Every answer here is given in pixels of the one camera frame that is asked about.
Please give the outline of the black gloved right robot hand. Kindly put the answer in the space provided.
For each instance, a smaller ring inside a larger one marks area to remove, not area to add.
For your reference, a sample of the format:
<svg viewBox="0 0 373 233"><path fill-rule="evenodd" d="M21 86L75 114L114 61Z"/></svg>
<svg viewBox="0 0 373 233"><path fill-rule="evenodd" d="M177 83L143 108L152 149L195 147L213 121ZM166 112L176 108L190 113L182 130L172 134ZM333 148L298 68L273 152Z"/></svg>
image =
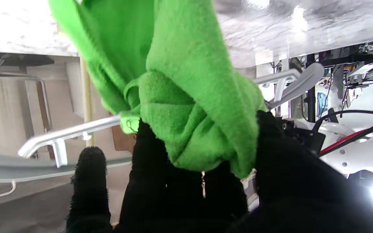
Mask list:
<svg viewBox="0 0 373 233"><path fill-rule="evenodd" d="M199 172L170 164L164 143L140 121L119 223L110 223L106 161L85 148L72 179L67 233L373 233L369 191L285 135L259 111L256 154L259 206L247 197L228 162Z"/></svg>

